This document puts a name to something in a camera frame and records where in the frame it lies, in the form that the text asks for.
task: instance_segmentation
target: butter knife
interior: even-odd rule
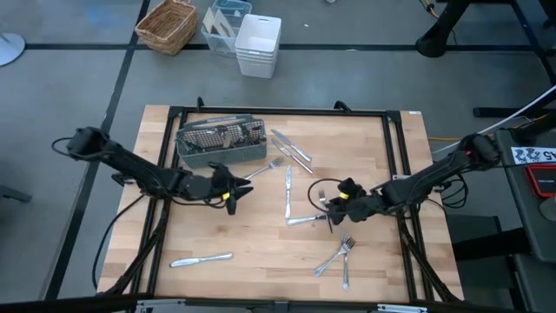
[[[302,162],[297,156],[294,156],[291,152],[289,152],[289,150],[286,147],[284,147],[283,144],[278,142],[276,139],[272,139],[272,143],[276,146],[276,148],[280,149],[281,153],[286,155],[286,157],[292,157],[299,165],[301,165],[301,167],[303,167],[303,169],[313,174],[313,170],[311,170],[307,165],[305,165],[305,163]]]
[[[171,268],[180,267],[180,266],[187,266],[193,265],[208,261],[223,261],[223,260],[231,260],[234,257],[232,252],[216,255],[216,256],[207,256],[207,257],[190,257],[181,260],[174,261],[170,264]]]
[[[288,165],[286,169],[286,220],[292,213],[291,209],[291,189],[292,189],[292,166]]]
[[[270,130],[270,131],[272,131],[278,138],[280,138],[280,140],[282,140],[288,146],[292,147],[292,149],[295,150],[297,153],[299,153],[299,155],[302,156],[305,159],[305,161],[311,162],[311,156],[305,153],[305,151],[303,151],[300,147],[296,146],[294,143],[289,141],[289,139],[284,135],[282,135],[280,131],[278,130]]]
[[[312,222],[312,221],[319,221],[319,220],[326,220],[326,215],[320,216],[309,216],[309,217],[299,217],[299,218],[290,218],[286,221],[287,226],[294,226],[300,223]]]

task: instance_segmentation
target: wicker basket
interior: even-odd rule
[[[137,35],[153,50],[177,54],[197,29],[197,12],[189,1],[165,0],[136,26]]]

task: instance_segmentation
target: wooden table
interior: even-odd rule
[[[152,163],[159,156],[168,110],[169,106],[148,105],[143,114],[134,152]],[[187,122],[218,116],[221,115],[190,113]],[[411,171],[415,172],[431,164],[427,135],[419,112],[401,112],[401,116]],[[316,179],[352,177],[369,190],[390,178],[380,118],[260,117],[265,120],[269,139],[274,137],[270,129],[278,129],[313,157],[314,175],[287,158],[287,163],[293,166],[292,217],[318,213],[307,200],[308,186]],[[393,125],[391,129],[396,143]],[[396,146],[397,168],[401,169]],[[172,140],[169,151],[173,150]],[[266,160],[234,164],[229,168],[236,176],[244,176],[278,156],[281,152],[269,143]],[[195,173],[210,176],[211,170],[195,170]],[[407,287],[395,218],[377,215],[362,223],[351,223],[346,218],[334,234],[330,234],[323,221],[288,227],[284,220],[285,173],[284,165],[254,177],[255,189],[238,202],[235,216],[228,216],[225,210],[172,204],[155,296],[406,302]],[[323,183],[322,187],[328,198],[337,196],[336,183]],[[120,210],[138,195],[135,185],[126,186]],[[312,197],[317,201],[316,189]],[[143,199],[116,223],[99,291],[113,285],[135,257],[147,204],[148,199]],[[420,221],[429,262],[449,289],[462,299],[444,212],[424,202]],[[340,258],[323,276],[313,276],[313,269],[336,252],[342,231],[357,241],[349,258],[349,291],[341,287]],[[234,252],[233,260],[177,269],[169,267],[179,258],[227,251]],[[140,291],[146,289],[149,263],[147,260]],[[415,261],[414,274],[418,295],[423,298],[419,266]]]

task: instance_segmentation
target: mesh basket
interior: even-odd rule
[[[227,140],[230,145],[225,149]],[[267,157],[264,121],[249,114],[185,123],[175,143],[178,155],[191,169],[207,167],[209,162],[232,164]]]

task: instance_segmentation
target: white pole base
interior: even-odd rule
[[[0,66],[13,62],[23,53],[25,40],[17,34],[0,34]]]

